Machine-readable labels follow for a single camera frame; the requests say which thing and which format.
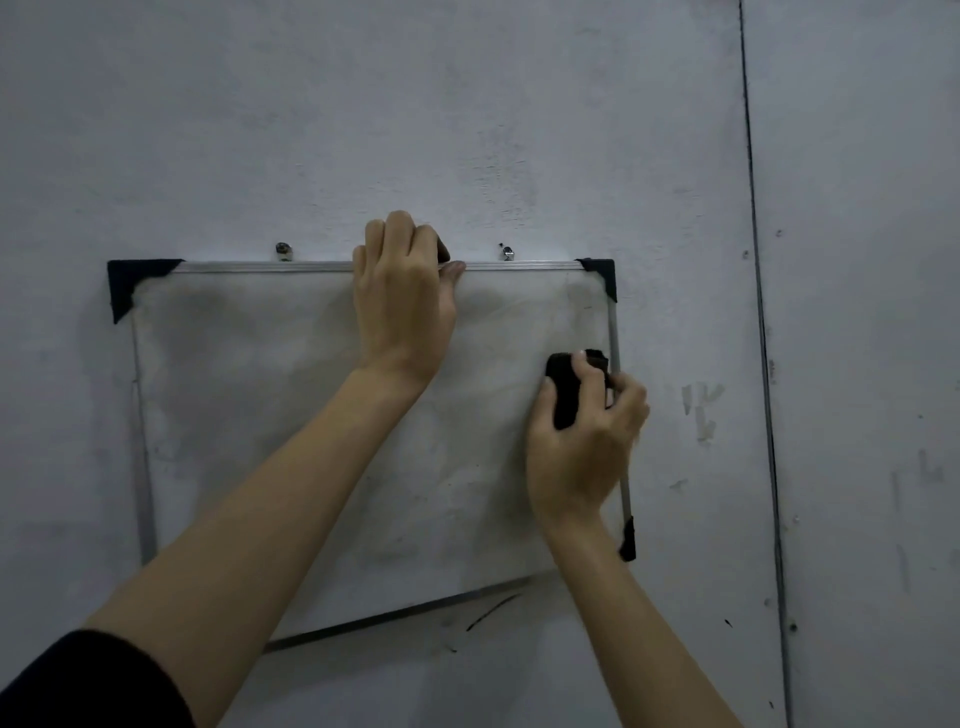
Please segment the black eraser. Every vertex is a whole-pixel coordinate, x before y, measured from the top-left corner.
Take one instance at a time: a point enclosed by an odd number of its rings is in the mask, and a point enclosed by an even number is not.
[[[607,388],[611,388],[608,369],[610,360],[597,349],[587,349],[587,362],[604,373]],[[580,379],[573,371],[573,354],[553,353],[546,360],[546,375],[557,387],[557,406],[553,410],[553,426],[565,429],[577,420],[580,403]]]

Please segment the smudge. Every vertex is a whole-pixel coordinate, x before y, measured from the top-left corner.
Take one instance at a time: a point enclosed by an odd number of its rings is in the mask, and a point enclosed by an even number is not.
[[[944,482],[943,466],[930,469],[926,456],[926,450],[922,449],[917,453],[917,460],[920,462],[920,482],[922,483],[942,483]]]
[[[897,544],[897,561],[900,566],[900,588],[904,594],[910,594],[910,562],[907,561],[906,551]]]
[[[693,410],[693,415],[697,420],[697,442],[708,444],[713,439],[713,432],[717,423],[713,420],[707,420],[707,414],[703,407],[696,407]]]
[[[719,400],[726,391],[727,387],[725,387],[723,384],[717,384],[715,387],[713,387],[709,394],[707,394],[707,388],[704,387],[704,399],[701,401],[701,404]]]
[[[499,609],[500,607],[502,607],[504,604],[507,604],[507,603],[513,601],[513,600],[516,599],[518,596],[520,596],[520,594],[510,595],[510,596],[508,596],[506,599],[503,599],[502,601],[500,601],[500,602],[498,602],[497,604],[495,604],[490,610],[488,610],[488,611],[485,612],[484,614],[480,615],[480,617],[478,617],[477,619],[475,619],[475,620],[470,624],[470,626],[467,628],[467,631],[469,632],[471,629],[473,629],[473,627],[475,627],[477,624],[479,624],[479,623],[482,622],[484,619],[486,619],[487,617],[489,617],[491,614],[493,614],[496,610],[498,610],[498,609]]]
[[[890,492],[894,499],[894,510],[899,513],[902,509],[900,500],[900,474],[897,471],[890,472]]]

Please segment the black mark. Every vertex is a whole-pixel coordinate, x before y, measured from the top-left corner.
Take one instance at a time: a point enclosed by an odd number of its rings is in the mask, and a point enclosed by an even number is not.
[[[904,594],[910,594],[910,562],[907,561],[906,551],[897,544],[897,561],[900,567],[900,588]]]
[[[922,483],[942,483],[944,482],[943,466],[930,468],[927,460],[926,450],[922,449],[917,453],[917,460],[920,463],[920,482]]]
[[[471,624],[471,625],[467,628],[467,631],[469,632],[471,629],[473,629],[473,627],[475,627],[477,624],[479,624],[479,623],[482,622],[484,619],[486,619],[487,617],[489,617],[491,614],[493,614],[496,610],[498,610],[498,609],[499,609],[500,607],[502,607],[504,604],[506,604],[507,602],[513,601],[513,600],[516,599],[518,596],[520,596],[520,594],[510,595],[510,596],[508,596],[506,599],[504,599],[504,600],[502,600],[501,602],[499,602],[498,604],[496,604],[496,606],[494,606],[492,609],[490,609],[489,612],[485,612],[484,614],[480,615],[480,617],[478,617],[477,619],[475,619],[475,620],[473,621],[473,624]]]
[[[902,501],[900,500],[900,474],[897,471],[890,473],[890,491],[893,494],[894,510],[899,513]]]

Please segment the dirty whiteboard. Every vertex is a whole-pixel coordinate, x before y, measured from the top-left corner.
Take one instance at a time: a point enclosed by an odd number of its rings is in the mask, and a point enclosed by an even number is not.
[[[115,317],[132,309],[149,559],[340,386],[359,353],[352,275],[347,263],[110,266]],[[275,639],[553,568],[523,433],[550,353],[601,349],[617,367],[612,263],[475,264],[457,301],[440,372],[367,468]],[[629,517],[621,487],[604,519],[632,547]]]

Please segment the panel seam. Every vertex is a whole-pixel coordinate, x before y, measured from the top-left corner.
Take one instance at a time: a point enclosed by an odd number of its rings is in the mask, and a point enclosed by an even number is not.
[[[767,328],[763,311],[763,285],[760,275],[760,246],[756,227],[756,182],[754,145],[750,126],[750,91],[747,83],[747,40],[744,27],[744,0],[739,0],[740,71],[743,83],[743,111],[747,134],[747,167],[750,179],[750,216],[754,233],[754,273],[756,276],[756,316],[760,331],[761,371],[763,373],[763,410],[767,426],[767,459],[770,464],[770,489],[774,510],[774,566],[777,572],[777,609],[780,618],[780,662],[783,671],[783,709],[787,728],[793,728],[793,694],[790,686],[790,650],[787,633],[786,584],[783,576],[783,548],[780,530],[780,490],[777,483],[777,457],[774,447],[773,413],[770,404],[770,369],[767,353]]]

